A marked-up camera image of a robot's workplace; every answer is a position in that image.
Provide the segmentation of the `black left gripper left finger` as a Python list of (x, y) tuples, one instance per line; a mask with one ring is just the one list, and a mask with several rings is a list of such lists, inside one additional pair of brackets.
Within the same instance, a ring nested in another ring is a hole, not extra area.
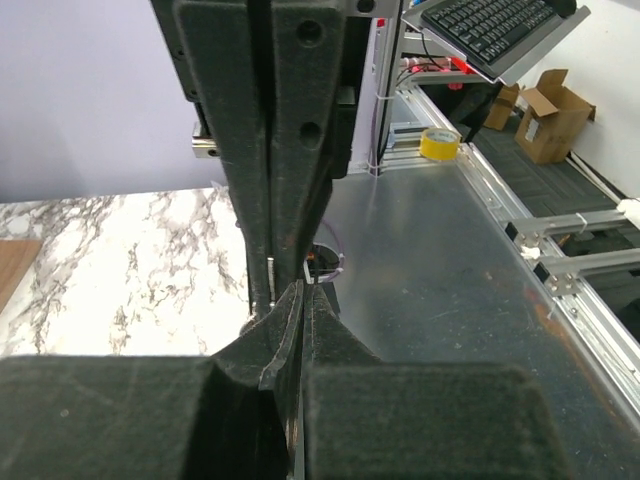
[(293, 473), (304, 287), (209, 356), (1, 362), (5, 479), (284, 479)]

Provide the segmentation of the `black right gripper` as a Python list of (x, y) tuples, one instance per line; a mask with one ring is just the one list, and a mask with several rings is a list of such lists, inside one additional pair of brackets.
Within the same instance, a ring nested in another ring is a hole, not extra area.
[(157, 23), (186, 100), (192, 148), (221, 158), (246, 243), (250, 303), (270, 309), (268, 172), (275, 283), (298, 278), (346, 176), (379, 20), (399, 1), (155, 1)]

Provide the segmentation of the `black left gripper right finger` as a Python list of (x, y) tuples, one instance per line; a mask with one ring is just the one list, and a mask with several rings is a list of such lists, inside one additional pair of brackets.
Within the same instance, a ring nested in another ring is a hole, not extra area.
[(569, 479), (544, 397), (497, 363), (386, 363), (306, 290), (302, 381), (309, 479)]

